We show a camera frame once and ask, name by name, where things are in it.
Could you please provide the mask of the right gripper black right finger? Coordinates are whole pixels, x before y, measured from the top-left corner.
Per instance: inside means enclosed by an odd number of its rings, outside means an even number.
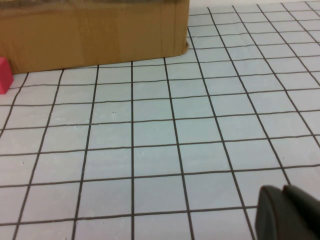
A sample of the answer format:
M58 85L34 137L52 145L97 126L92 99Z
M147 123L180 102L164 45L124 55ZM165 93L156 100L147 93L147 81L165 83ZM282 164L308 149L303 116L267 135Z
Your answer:
M283 187L283 193L296 208L309 232L320 239L320 201L294 185Z

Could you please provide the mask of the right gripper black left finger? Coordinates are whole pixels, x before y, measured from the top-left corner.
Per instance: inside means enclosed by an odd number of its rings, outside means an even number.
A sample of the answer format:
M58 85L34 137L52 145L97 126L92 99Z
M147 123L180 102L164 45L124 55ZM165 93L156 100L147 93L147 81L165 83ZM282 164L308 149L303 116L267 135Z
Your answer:
M289 198L271 185L259 191L255 230L259 240L302 240L308 235L305 223Z

